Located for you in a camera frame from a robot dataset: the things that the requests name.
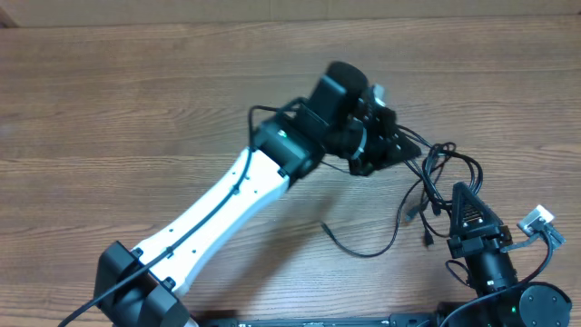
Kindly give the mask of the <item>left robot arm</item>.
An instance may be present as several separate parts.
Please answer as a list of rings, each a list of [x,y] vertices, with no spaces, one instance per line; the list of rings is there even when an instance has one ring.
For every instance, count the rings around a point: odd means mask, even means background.
[[[420,155],[382,97],[359,69],[331,63],[310,96],[250,126],[248,146],[185,213],[132,249],[113,243],[101,254],[94,305],[115,326],[193,325],[182,297],[206,263],[324,156],[367,176]]]

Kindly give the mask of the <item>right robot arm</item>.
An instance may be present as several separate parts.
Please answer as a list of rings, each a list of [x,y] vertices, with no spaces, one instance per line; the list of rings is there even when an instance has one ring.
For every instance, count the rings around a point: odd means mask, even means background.
[[[453,187],[448,248],[452,262],[467,273],[466,285],[477,294],[469,302],[443,302],[439,326],[567,326],[573,303],[558,287],[535,278],[566,239],[553,225],[555,216],[538,205],[517,227],[527,237],[514,243],[508,226],[464,183]],[[536,241],[547,246],[543,262],[524,279],[509,253]]]

